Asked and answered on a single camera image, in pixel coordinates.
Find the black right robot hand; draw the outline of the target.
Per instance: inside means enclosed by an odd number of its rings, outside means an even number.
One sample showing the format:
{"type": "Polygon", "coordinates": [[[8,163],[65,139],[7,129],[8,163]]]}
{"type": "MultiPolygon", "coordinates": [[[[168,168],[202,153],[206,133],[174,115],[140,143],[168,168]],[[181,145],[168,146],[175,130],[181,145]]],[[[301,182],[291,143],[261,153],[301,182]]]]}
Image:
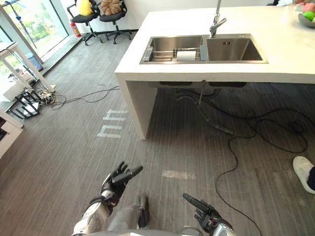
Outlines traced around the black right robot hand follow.
{"type": "Polygon", "coordinates": [[[226,225],[228,228],[233,229],[232,226],[221,217],[221,215],[203,200],[198,200],[187,193],[183,193],[183,198],[196,207],[195,219],[199,222],[201,228],[210,236],[213,235],[220,224],[226,225]]]}

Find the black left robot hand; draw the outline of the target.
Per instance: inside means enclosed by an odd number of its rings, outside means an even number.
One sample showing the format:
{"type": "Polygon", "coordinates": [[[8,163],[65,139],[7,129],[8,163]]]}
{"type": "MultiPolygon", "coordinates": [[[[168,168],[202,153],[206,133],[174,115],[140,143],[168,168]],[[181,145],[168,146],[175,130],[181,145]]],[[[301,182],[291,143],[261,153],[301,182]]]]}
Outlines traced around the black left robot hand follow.
{"type": "Polygon", "coordinates": [[[118,204],[128,182],[142,170],[142,165],[130,169],[123,161],[106,177],[101,187],[101,199],[108,208],[109,214],[118,204]]]}

